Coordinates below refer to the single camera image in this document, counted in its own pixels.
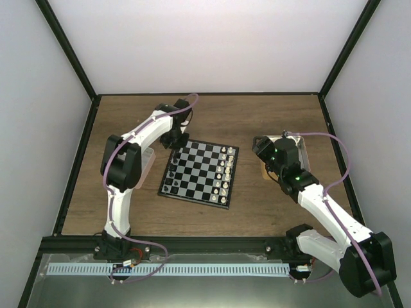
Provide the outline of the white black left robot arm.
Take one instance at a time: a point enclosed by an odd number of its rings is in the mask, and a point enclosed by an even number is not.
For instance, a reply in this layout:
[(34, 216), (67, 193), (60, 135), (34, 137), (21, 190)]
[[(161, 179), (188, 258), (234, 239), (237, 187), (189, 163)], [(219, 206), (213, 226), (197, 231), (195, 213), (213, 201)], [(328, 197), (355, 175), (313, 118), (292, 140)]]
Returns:
[(107, 139), (100, 167), (108, 197), (107, 221), (98, 245), (106, 255), (124, 259), (130, 254), (130, 200), (155, 159), (150, 146), (160, 140), (166, 149), (183, 148), (189, 139), (187, 118), (194, 106), (185, 99), (174, 105), (162, 103), (130, 132)]

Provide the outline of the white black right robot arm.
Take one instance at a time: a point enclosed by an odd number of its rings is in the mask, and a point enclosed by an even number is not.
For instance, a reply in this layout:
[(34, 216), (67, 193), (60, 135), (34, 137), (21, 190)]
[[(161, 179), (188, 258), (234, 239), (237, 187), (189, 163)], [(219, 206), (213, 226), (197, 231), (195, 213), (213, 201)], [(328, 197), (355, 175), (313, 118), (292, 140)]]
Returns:
[(345, 288), (355, 297), (381, 295), (382, 286), (396, 279), (392, 241), (384, 232), (372, 230), (351, 217), (308, 170), (302, 167), (298, 133), (283, 132), (272, 138), (257, 136), (252, 151), (264, 163), (268, 176), (281, 190), (330, 233), (320, 235), (307, 224), (287, 231), (286, 253), (294, 258), (304, 254), (320, 260), (338, 273)]

